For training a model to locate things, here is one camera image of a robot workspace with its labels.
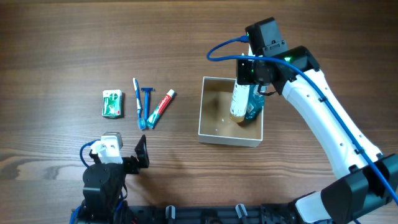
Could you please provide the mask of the blue disposable razor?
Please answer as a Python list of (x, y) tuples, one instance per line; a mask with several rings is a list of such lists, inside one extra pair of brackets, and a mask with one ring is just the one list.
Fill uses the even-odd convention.
[(144, 92), (144, 119), (147, 120), (149, 117), (149, 109), (150, 109), (150, 93), (155, 91), (152, 87), (141, 88)]

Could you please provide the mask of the blue white toothbrush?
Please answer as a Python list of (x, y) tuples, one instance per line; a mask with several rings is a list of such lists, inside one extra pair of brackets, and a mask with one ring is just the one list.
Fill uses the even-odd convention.
[(146, 129), (146, 122), (145, 122), (144, 118), (141, 116), (142, 104), (141, 104), (141, 97), (140, 97), (140, 92), (139, 92), (139, 84), (138, 84), (136, 78), (133, 78), (133, 85), (134, 85), (134, 91), (136, 94), (136, 103), (137, 103), (137, 125), (140, 130), (144, 130), (144, 129)]

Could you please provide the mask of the white lotion tube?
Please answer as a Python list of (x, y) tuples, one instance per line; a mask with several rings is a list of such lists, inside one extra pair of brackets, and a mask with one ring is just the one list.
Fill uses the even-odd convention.
[(231, 106), (229, 109), (230, 118), (235, 123), (240, 123), (244, 120), (248, 104), (249, 91), (249, 85), (239, 85), (238, 82), (235, 81)]

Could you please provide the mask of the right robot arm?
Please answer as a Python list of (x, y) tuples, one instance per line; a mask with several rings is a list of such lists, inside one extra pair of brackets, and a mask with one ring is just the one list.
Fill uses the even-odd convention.
[(385, 156), (356, 127), (303, 46), (288, 48), (273, 18), (245, 29), (250, 51), (239, 59), (240, 84), (272, 84), (321, 144), (336, 180), (292, 204), (300, 223), (349, 223), (397, 200), (397, 156)]

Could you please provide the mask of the blue mouthwash bottle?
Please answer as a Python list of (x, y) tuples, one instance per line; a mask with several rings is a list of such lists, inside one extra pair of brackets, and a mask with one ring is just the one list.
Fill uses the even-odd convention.
[(264, 102), (265, 96), (259, 93), (259, 85), (251, 85), (243, 126), (254, 122), (254, 120), (262, 111)]

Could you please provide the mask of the green soap packet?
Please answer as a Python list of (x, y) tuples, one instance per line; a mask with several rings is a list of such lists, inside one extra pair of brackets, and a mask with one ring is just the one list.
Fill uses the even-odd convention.
[(117, 119), (122, 116), (123, 93), (121, 90), (103, 91), (103, 110), (104, 118)]

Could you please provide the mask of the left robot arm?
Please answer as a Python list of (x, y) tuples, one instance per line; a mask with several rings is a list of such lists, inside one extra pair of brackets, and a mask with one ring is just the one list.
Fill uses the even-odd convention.
[(146, 137), (134, 148), (135, 156), (122, 157), (123, 141), (119, 132), (104, 133), (100, 139), (84, 144), (80, 159), (85, 165), (81, 205), (69, 223), (139, 223), (126, 201), (126, 176), (149, 167)]

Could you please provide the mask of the red white toothpaste tube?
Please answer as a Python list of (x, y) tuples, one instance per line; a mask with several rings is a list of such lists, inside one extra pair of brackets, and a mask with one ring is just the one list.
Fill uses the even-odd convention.
[(146, 121), (146, 125), (148, 128), (154, 129), (158, 120), (160, 119), (161, 115), (164, 113), (165, 109), (169, 105), (169, 103), (172, 101), (173, 97), (175, 95), (175, 91), (173, 89), (170, 89), (167, 94), (163, 97), (163, 99), (160, 101), (160, 103), (156, 106), (154, 111), (150, 114)]

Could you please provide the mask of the white cardboard box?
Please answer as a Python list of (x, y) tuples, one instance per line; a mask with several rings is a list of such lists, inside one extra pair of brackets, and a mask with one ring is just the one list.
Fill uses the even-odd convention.
[(264, 113), (244, 126), (229, 116), (235, 79), (203, 77), (198, 141), (209, 144), (257, 147), (263, 140)]

